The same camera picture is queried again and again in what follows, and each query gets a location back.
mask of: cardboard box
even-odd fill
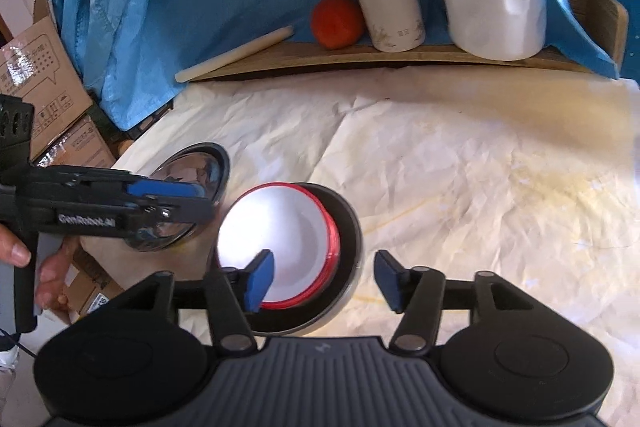
[[[74,254],[63,289],[72,322],[97,310],[123,291],[88,253],[80,249]]]
[[[46,0],[44,4],[36,0],[34,25],[0,48],[0,93],[18,96],[35,107],[31,159],[63,134],[92,103],[46,6]]]
[[[90,116],[82,118],[36,161],[40,167],[76,165],[109,169],[115,158]]]

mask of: orange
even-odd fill
[[[364,29],[360,7],[352,0],[321,0],[311,13],[311,31],[328,50],[355,44]]]

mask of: bowl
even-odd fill
[[[217,207],[224,197],[229,169],[229,156],[220,145],[198,143],[175,153],[162,163],[149,179],[199,185],[211,204]],[[209,223],[159,223],[155,227],[139,230],[138,235],[133,239],[127,239],[126,243],[139,251],[163,250],[199,233],[207,226]]]
[[[295,308],[263,308],[247,315],[252,331],[261,337],[307,335],[327,324],[350,300],[362,272],[362,230],[351,205],[330,188],[311,183],[298,185],[318,198],[333,218],[340,237],[340,259],[333,278],[313,300]]]
[[[273,252],[275,276],[262,307],[288,309],[315,298],[340,258],[332,217],[299,185],[269,183],[244,193],[222,220],[218,263],[242,269],[261,250]]]

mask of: white bowl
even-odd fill
[[[254,187],[231,206],[218,233],[222,267],[242,269],[262,250],[273,252],[275,276],[268,309],[302,304],[334,275],[340,255],[335,223],[305,188],[285,183]]]

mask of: white water bottle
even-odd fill
[[[405,52],[424,42],[418,0],[358,0],[374,47]]]
[[[545,45],[546,0],[444,0],[451,40],[490,60],[521,60]]]

